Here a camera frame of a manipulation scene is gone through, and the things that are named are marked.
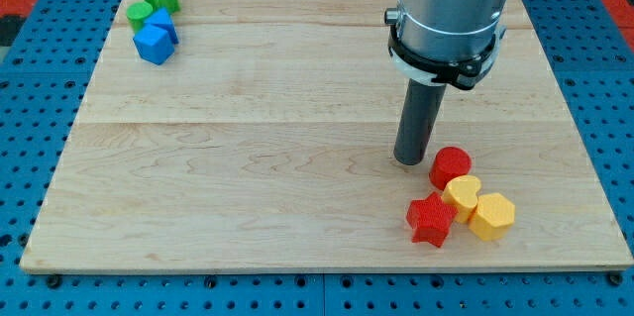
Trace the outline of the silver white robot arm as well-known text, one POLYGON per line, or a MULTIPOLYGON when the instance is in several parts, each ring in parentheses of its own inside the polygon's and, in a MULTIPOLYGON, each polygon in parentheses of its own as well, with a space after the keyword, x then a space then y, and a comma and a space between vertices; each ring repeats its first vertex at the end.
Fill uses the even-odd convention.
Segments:
POLYGON ((497 59, 506 0, 397 0, 384 13, 393 64, 430 87, 473 89, 497 59))

